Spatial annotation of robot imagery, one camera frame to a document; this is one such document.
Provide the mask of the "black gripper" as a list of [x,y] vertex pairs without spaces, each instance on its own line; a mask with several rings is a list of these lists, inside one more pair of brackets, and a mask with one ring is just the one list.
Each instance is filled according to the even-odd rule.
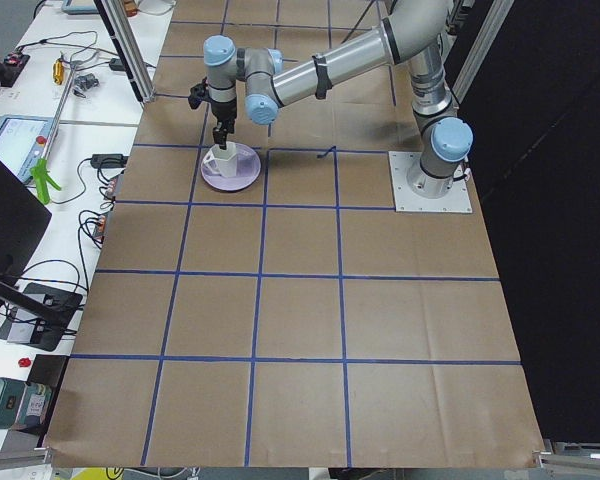
[[221,150],[226,150],[228,136],[226,131],[235,130],[237,97],[235,93],[232,93],[232,98],[229,100],[215,99],[212,87],[208,84],[207,78],[204,78],[190,89],[188,103],[192,110],[197,110],[204,102],[211,105],[212,114],[217,120],[217,126],[213,129],[214,143]]

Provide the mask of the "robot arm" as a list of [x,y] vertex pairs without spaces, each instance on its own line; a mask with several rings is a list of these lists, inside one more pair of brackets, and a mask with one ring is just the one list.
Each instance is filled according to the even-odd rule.
[[214,35],[203,45],[206,75],[188,97],[191,109],[208,103],[216,119],[215,146],[226,149],[235,131],[236,84],[245,85],[245,111],[258,125],[270,125],[279,111],[307,97],[326,98],[335,86],[380,66],[405,64],[413,92],[412,110],[423,151],[409,168],[411,190],[429,199],[445,196],[474,140],[470,126],[453,111],[437,37],[447,16],[443,1],[393,1],[371,30],[343,41],[289,70],[276,49],[237,47]]

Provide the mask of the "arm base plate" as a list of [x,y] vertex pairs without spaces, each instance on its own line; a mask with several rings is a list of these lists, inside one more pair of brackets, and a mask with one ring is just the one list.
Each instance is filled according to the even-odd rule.
[[467,180],[462,167],[446,179],[427,175],[420,165],[420,152],[389,151],[395,211],[419,214],[471,214]]

